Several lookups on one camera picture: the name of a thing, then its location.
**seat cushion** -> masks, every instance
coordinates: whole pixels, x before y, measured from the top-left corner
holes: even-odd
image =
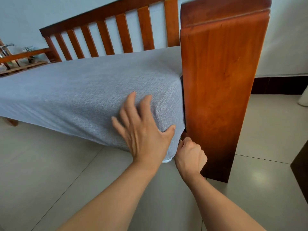
[[[129,93],[152,94],[160,131],[176,124],[166,162],[185,128],[181,74],[179,46],[48,64],[0,79],[0,116],[128,151],[111,116]]]

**white object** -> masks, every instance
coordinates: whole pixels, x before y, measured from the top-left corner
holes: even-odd
[[[302,96],[298,100],[298,103],[302,106],[308,107],[308,86],[306,87]]]

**wooden sofa frame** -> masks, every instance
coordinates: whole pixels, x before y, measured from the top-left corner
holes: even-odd
[[[118,0],[40,29],[49,48],[0,58],[1,62],[45,53],[60,62],[54,35],[72,60],[61,33],[67,32],[84,58],[74,28],[80,27],[91,57],[98,53],[89,30],[96,23],[107,55],[114,54],[105,19],[115,16],[124,53],[133,52],[125,12],[137,9],[144,50],[154,49],[149,5],[164,1],[168,47],[181,45],[187,135],[208,157],[202,175],[228,182],[267,25],[271,0]]]

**floor tile grout line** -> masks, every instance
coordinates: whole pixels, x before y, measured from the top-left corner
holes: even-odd
[[[97,154],[95,155],[95,157],[90,161],[90,163],[98,156],[98,154],[105,148],[105,146],[103,146],[102,149],[100,149]],[[69,187],[67,187],[67,189],[63,192],[63,194],[61,194],[61,196],[57,199],[57,201],[48,209],[48,211],[44,214],[44,216],[42,216],[42,218],[36,223],[36,225],[31,229],[31,231],[38,225],[38,223],[46,216],[46,214],[50,211],[50,209],[52,209],[52,207],[58,202],[58,200],[64,195],[64,193],[71,187],[71,185],[77,180],[77,178],[79,178],[79,176],[83,173],[83,171],[75,178],[75,180],[69,185]]]
[[[246,156],[246,157],[255,158],[255,159],[263,159],[263,158],[257,158],[253,156],[247,156],[247,155],[240,155],[240,156]],[[271,160],[271,159],[263,159],[263,160],[268,160],[268,161],[273,161],[273,162],[278,162],[278,163],[283,163],[283,164],[290,164],[290,163],[280,162],[280,161]]]

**left hand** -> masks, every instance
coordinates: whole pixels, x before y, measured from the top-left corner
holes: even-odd
[[[141,100],[140,115],[135,106],[135,98],[136,92],[130,93],[121,107],[120,116],[124,126],[116,117],[112,117],[112,125],[127,143],[133,163],[156,172],[167,154],[175,125],[171,125],[165,132],[159,131],[150,109],[152,96],[147,95]]]

